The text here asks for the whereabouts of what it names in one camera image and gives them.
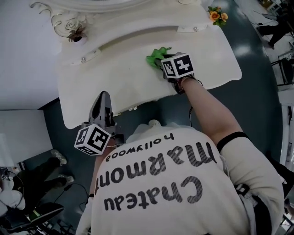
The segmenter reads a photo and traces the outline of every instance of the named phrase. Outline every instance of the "flower bouquet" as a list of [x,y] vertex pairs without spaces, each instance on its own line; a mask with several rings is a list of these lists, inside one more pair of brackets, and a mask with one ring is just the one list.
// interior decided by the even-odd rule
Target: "flower bouquet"
[[217,7],[208,7],[209,17],[213,22],[213,25],[224,26],[226,24],[226,20],[228,19],[228,15],[223,13],[219,6]]

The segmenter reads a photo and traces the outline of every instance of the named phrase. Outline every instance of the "white wall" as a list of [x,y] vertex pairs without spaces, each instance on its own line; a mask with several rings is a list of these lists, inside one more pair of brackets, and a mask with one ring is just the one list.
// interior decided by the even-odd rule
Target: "white wall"
[[61,45],[49,12],[30,0],[0,0],[0,110],[38,109],[58,97]]
[[279,100],[281,105],[294,106],[294,86],[286,85],[279,87]]
[[42,110],[0,111],[0,166],[52,149]]

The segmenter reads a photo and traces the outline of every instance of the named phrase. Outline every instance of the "black pants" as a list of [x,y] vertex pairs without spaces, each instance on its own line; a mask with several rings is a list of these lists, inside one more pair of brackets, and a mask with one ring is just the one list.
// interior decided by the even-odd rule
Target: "black pants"
[[272,35],[272,38],[269,42],[270,46],[279,41],[285,34],[290,33],[291,29],[286,22],[280,22],[276,26],[261,26],[259,27],[259,32],[263,35]]
[[286,198],[287,194],[290,192],[294,185],[294,172],[288,170],[287,167],[272,159],[270,153],[266,153],[266,158],[270,161],[270,163],[276,169],[278,174],[282,176],[284,180],[287,182],[286,184],[283,184],[284,198]]
[[24,192],[26,207],[23,212],[25,214],[32,212],[41,198],[51,189],[60,188],[66,184],[67,181],[64,178],[45,181],[58,167],[60,167],[59,159],[51,157],[33,170],[21,171],[18,177],[22,180],[23,185],[18,177],[13,178],[13,190]]

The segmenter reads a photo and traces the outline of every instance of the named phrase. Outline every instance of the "white ornate table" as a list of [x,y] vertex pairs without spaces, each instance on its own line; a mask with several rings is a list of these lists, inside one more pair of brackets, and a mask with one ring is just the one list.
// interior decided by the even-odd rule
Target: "white ornate table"
[[162,72],[145,60],[155,48],[190,53],[195,76],[207,89],[242,77],[222,30],[212,26],[200,1],[187,2],[191,3],[150,0],[98,14],[88,27],[89,41],[84,46],[62,44],[58,90],[67,128],[87,121],[95,99],[104,90],[111,96],[114,114],[175,95]]

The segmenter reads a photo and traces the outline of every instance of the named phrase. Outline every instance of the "person's leg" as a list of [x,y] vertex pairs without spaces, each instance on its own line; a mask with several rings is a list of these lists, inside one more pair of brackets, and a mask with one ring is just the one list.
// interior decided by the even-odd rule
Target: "person's leg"
[[52,157],[45,163],[39,165],[30,171],[32,177],[37,179],[37,182],[45,181],[57,168],[67,163],[66,158],[57,150],[51,150]]
[[67,183],[66,178],[57,178],[53,180],[48,180],[39,185],[38,188],[35,188],[34,192],[30,190],[30,194],[27,195],[26,207],[23,210],[24,214],[31,213],[39,201],[48,193],[51,189],[57,189],[63,187]]
[[268,44],[271,47],[273,47],[277,41],[279,41],[283,36],[285,36],[285,34],[287,34],[289,32],[290,32],[289,26],[285,23],[280,23],[278,25],[276,32],[273,34],[273,36]]
[[59,167],[60,160],[56,157],[51,157],[45,163],[31,170],[30,173],[38,182],[43,182]]
[[279,26],[261,26],[258,27],[257,30],[261,35],[272,35],[275,34],[279,30]]

